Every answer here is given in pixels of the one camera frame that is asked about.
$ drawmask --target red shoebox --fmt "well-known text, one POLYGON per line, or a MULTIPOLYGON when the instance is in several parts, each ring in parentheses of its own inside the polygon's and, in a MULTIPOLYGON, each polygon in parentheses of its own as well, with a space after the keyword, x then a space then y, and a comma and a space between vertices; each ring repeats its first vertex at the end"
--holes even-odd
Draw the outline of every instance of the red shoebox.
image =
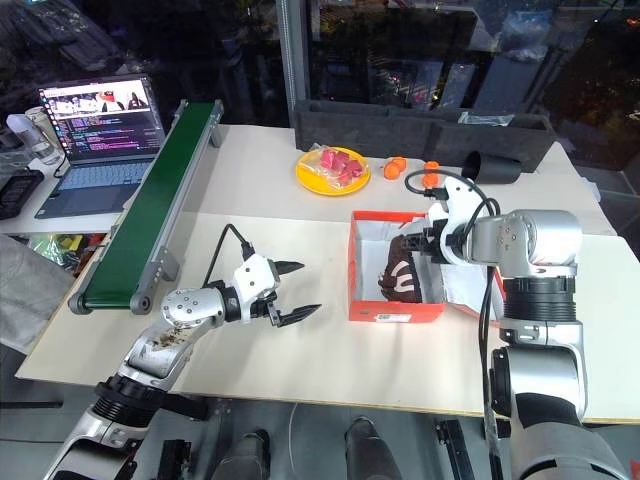
MULTIPOLYGON (((428 303, 391 302, 382 296, 378 277, 387 265, 391 240, 402 233, 400 228, 425 217, 423 212, 353 212, 348 258, 349 320, 379 323, 433 322, 444 311, 446 303, 477 318, 479 308, 474 309, 471 305, 479 305, 485 288, 485 280, 478 280, 478 270, 472 273, 471 269, 464 270, 467 267, 461 267, 462 270, 454 271, 454 277, 450 275, 451 270, 447 275, 438 276, 440 266, 430 264, 427 256, 421 257, 421 261, 428 264, 416 265, 416 268, 428 267, 435 272, 435 275, 429 274, 432 279, 429 280, 429 293, 425 297, 429 299, 428 303)), ((498 309, 500 316, 502 308, 498 305, 501 304, 502 282, 497 277, 494 317, 498 309)))

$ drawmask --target robotic arm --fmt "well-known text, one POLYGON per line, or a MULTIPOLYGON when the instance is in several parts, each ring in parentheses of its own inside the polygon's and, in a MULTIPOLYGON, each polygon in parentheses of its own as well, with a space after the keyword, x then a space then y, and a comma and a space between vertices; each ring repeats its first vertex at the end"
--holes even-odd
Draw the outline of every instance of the robotic arm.
POLYGON ((273 262, 256 254, 249 244, 243 245, 243 257, 231 286, 217 281, 167 295, 161 318, 142 332, 117 373, 96 387, 98 401, 69 434, 45 479, 130 479, 149 423, 203 335, 225 322, 263 316, 273 326, 283 327, 320 307, 307 305, 281 315, 274 305, 280 275, 304 265, 273 262))
POLYGON ((499 335, 507 346, 492 352, 490 401, 510 419, 512 478, 628 478, 606 442, 581 424, 587 379, 573 302, 577 219, 552 210, 483 216, 490 202, 464 180, 447 177, 443 188, 419 192, 447 209, 434 204, 433 226, 409 235, 405 247, 441 263, 500 269, 506 299, 499 335))

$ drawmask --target black cable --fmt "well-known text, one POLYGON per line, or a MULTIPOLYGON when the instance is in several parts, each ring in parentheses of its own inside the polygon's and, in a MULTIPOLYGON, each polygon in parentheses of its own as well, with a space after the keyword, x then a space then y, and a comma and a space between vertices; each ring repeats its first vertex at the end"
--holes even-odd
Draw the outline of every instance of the black cable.
POLYGON ((409 173, 406 177, 404 177, 404 186, 407 187, 407 190, 409 190, 412 193, 417 193, 418 195, 428 196, 430 189, 425 188, 423 190, 419 190, 417 188, 412 187, 409 184, 409 179, 411 179, 411 178, 413 178, 413 177, 415 177, 417 175, 424 175, 426 173, 437 173, 439 175, 445 175, 447 177, 453 177, 453 178, 455 178, 457 180, 460 180, 467 187, 469 187, 471 190, 473 190, 478 195, 480 195, 480 198, 482 200, 488 201, 488 198, 484 194, 484 192, 475 183, 473 183, 471 180, 469 180, 466 177, 463 177, 462 175, 458 175, 457 173, 449 172, 447 170, 440 170, 439 168, 424 168, 422 170, 416 170, 415 172, 409 173))
POLYGON ((482 200, 476 207, 473 215, 471 215, 469 222, 464 227, 464 230, 462 232, 464 238, 463 243, 467 241, 467 237, 469 236, 469 233, 471 233, 471 230, 473 229, 473 226, 476 224, 476 220, 478 219, 478 215, 480 215, 480 212, 484 207, 487 207, 489 216, 500 215, 500 204, 495 198, 487 198, 486 200, 482 200))
POLYGON ((62 178, 64 176, 64 175, 59 175, 59 173, 66 159, 67 159, 67 155, 65 154, 65 156, 62 158, 62 161, 60 162, 60 165, 58 165, 58 168, 56 168, 56 170, 53 172, 53 178, 62 178))
POLYGON ((216 264, 216 260, 218 260, 218 255, 220 254, 220 249, 222 248, 222 242, 224 242, 224 238, 227 236, 227 232, 231 230, 234 235, 238 238, 238 240, 240 240, 240 244, 242 246, 242 255, 243 257, 245 256, 245 251, 252 253, 251 250, 253 250, 251 248, 251 244, 249 242, 247 242, 244 237, 240 234, 240 232, 238 231, 238 229, 231 223, 227 223, 224 228, 222 229, 222 233, 220 234, 220 238, 218 238, 218 244, 216 245, 216 249, 213 252, 213 257, 211 258, 211 263, 209 263, 209 268, 207 270, 207 274, 204 277, 204 281, 202 282, 202 288, 207 286, 207 283, 209 283, 209 277, 211 276, 211 272, 213 271, 213 267, 216 264))
MULTIPOLYGON (((426 173, 437 173, 439 175, 445 175, 448 177, 453 177, 460 182, 464 183, 469 187, 470 190, 473 190, 478 194, 481 198, 480 204, 476 207, 473 215, 467 222, 463 230, 463 238, 464 242, 466 242, 467 237, 471 233, 478 216, 483 208, 486 207, 489 212, 489 216, 500 215, 500 204, 495 198, 489 198, 485 195, 480 187, 478 187, 475 183, 469 180, 466 177, 458 175, 457 173, 449 172, 446 170, 440 169, 423 169, 418 170, 412 173, 409 173, 404 179, 404 185, 412 193, 417 193, 418 195, 429 196, 430 189, 419 190, 410 185, 409 180, 412 177, 418 175, 424 175, 426 173)), ((487 441, 487 445, 489 447, 489 465, 491 467, 491 478, 493 480, 502 480, 502 463, 500 462, 500 456, 498 452, 498 444, 497 444, 497 431, 496 431, 496 423, 495 423, 495 415, 493 409, 491 408, 491 383, 489 380, 489 369, 488 367, 488 358, 487 358, 487 350, 488 350, 488 339, 489 339, 489 323, 491 321, 491 290, 493 285, 493 278, 495 275, 496 268, 495 267, 487 267, 487 285, 485 287, 484 296, 482 299, 482 305, 480 307, 480 312, 478 315, 478 348, 480 350, 480 364, 482 368, 482 398, 483 398, 483 410, 484 410, 484 423, 485 423, 485 439, 487 441)))

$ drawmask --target laptop keyboard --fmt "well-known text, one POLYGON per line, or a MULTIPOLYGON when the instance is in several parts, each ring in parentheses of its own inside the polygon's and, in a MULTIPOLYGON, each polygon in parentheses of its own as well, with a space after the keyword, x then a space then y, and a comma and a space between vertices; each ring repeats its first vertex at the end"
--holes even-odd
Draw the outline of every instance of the laptop keyboard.
POLYGON ((138 184, 142 181, 149 165, 149 163, 120 163, 74 168, 64 178, 58 190, 138 184))

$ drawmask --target laptop screen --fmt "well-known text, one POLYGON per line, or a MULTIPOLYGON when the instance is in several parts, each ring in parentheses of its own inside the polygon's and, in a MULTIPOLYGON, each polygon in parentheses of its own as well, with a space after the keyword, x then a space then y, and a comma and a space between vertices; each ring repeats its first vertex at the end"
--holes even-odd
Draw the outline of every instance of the laptop screen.
POLYGON ((146 76, 64 82, 39 92, 71 161, 153 155, 164 140, 146 76))

